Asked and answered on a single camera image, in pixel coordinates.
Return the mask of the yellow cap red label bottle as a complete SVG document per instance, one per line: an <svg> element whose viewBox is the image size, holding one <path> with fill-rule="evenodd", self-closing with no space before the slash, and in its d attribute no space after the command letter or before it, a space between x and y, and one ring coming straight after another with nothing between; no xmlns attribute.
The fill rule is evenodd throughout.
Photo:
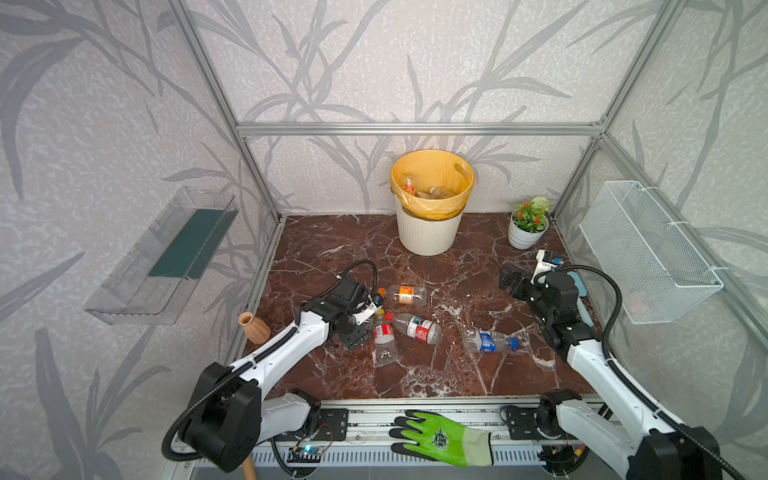
<svg viewBox="0 0 768 480"><path fill-rule="evenodd" d="M374 314L372 324L374 342L373 364L375 368L383 368L399 360L399 352L395 339L395 329L388 313L379 309Z"/></svg>

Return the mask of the orange label bottle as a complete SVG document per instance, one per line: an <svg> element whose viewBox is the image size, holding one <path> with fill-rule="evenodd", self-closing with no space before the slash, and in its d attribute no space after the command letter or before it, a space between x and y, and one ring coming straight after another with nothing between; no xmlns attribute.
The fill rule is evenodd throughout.
<svg viewBox="0 0 768 480"><path fill-rule="evenodd" d="M379 288L378 294L383 299L402 305L425 306L428 304L428 291L425 287L409 285L390 285Z"/></svg>
<svg viewBox="0 0 768 480"><path fill-rule="evenodd" d="M401 178L400 187L409 195L416 195L416 180L413 175L404 175Z"/></svg>

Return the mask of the blue label bottle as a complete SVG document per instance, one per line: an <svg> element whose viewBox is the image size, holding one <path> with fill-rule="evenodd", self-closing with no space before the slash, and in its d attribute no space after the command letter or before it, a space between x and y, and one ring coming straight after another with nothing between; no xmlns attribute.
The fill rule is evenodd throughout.
<svg viewBox="0 0 768 480"><path fill-rule="evenodd" d="M475 353L508 353L520 347L515 336L478 329L463 331L462 342L467 350Z"/></svg>

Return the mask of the red cap white label bottle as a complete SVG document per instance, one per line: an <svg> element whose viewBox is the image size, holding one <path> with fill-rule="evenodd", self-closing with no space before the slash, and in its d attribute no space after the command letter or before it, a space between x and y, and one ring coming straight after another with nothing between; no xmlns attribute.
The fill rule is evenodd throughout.
<svg viewBox="0 0 768 480"><path fill-rule="evenodd" d="M418 315L387 312L385 320L398 333L427 345L437 345L442 338L442 329L436 322L426 320Z"/></svg>

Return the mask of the brown crushed plastic bottle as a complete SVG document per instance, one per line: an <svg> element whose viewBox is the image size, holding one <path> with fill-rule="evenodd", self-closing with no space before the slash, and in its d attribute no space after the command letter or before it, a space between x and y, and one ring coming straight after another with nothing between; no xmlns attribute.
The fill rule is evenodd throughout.
<svg viewBox="0 0 768 480"><path fill-rule="evenodd" d="M445 187L433 186L430 187L427 191L416 190L415 195L419 198L427 200L443 200L454 197L456 193Z"/></svg>

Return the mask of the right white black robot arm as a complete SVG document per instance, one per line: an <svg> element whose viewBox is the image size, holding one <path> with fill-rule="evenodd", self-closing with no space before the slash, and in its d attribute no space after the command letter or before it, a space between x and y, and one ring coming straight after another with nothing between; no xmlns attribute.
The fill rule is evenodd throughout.
<svg viewBox="0 0 768 480"><path fill-rule="evenodd" d="M544 435L568 434L581 441L623 479L720 479L741 473L725 460L715 437L690 427L653 398L610 353L610 324L596 334L582 318L574 266L526 274L500 268L499 287L525 302L539 331L558 356L601 397L611 419L594 412L576 394L544 396L537 427Z"/></svg>

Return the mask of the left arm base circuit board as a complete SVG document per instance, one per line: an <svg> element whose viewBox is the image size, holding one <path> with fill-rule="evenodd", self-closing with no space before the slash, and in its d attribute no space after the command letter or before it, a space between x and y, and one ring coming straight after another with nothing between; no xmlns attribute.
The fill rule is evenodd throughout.
<svg viewBox="0 0 768 480"><path fill-rule="evenodd" d="M297 445L290 447L287 453L287 464L319 464L327 451L321 445Z"/></svg>

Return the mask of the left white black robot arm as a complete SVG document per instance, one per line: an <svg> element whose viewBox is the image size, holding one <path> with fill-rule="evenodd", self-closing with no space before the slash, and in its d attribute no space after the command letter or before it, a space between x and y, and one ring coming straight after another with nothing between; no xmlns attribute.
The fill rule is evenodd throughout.
<svg viewBox="0 0 768 480"><path fill-rule="evenodd" d="M347 349L382 305L379 283L369 286L337 275L327 290L303 302L293 321L251 354L229 365L210 364L198 378L188 407L161 443L172 462L205 459L224 472L249 460L253 449L310 423L319 402L305 393L268 395L304 357L338 336Z"/></svg>

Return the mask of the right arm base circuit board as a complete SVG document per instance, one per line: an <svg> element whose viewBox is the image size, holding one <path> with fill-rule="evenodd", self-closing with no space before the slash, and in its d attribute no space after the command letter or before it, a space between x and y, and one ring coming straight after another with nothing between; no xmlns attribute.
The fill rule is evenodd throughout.
<svg viewBox="0 0 768 480"><path fill-rule="evenodd" d="M565 476L579 469L589 453L585 445L577 448L570 445L545 446L539 454L539 460L550 474Z"/></svg>

